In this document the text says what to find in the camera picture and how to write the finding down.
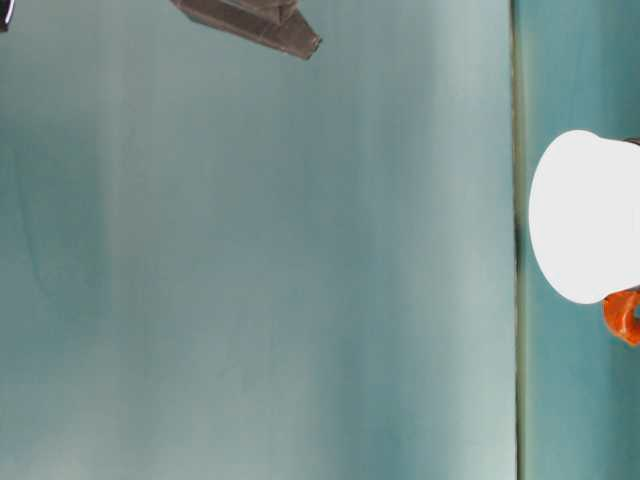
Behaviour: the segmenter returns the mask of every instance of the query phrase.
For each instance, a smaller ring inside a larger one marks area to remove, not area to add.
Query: vertical edge
[[[524,172],[521,149],[521,129],[519,107],[521,78],[519,75],[519,60],[517,55],[518,36],[516,32],[517,25],[517,1],[509,1],[509,31],[510,31],[510,54],[511,54],[511,138],[512,138],[512,175],[513,175],[513,235],[514,235],[514,303],[515,303],[515,403],[516,403],[516,421],[515,421],[515,437],[516,437],[516,478],[524,480],[525,469],[525,441],[524,441],[524,411],[525,411],[525,348],[526,334],[524,325],[524,279],[522,272],[523,258],[523,230],[522,230],[522,212],[524,199],[522,195],[522,181]]]

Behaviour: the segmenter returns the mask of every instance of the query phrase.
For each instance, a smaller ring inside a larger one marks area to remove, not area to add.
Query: mug handle
[[[640,305],[640,292],[624,290],[612,293],[602,301],[605,323],[609,331],[632,347],[640,344],[640,320],[635,309]]]

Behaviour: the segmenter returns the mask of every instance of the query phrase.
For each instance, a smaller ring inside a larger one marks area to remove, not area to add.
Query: teal wall
[[[540,156],[560,133],[640,134],[640,4],[522,0],[516,7],[523,478],[638,478],[640,352],[608,334],[600,305],[571,304],[544,280],[526,230],[526,199]]]
[[[302,9],[19,0],[0,478],[514,478],[507,2]]]

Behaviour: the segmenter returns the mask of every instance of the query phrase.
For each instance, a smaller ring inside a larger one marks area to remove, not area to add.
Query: white cup
[[[640,146],[574,130],[536,168],[533,251],[563,297],[590,304],[640,285]]]

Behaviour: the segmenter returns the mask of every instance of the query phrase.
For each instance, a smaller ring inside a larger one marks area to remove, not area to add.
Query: orange handle
[[[640,344],[640,320],[634,314],[638,305],[640,292],[634,290],[613,293],[602,302],[607,327],[632,347]]]

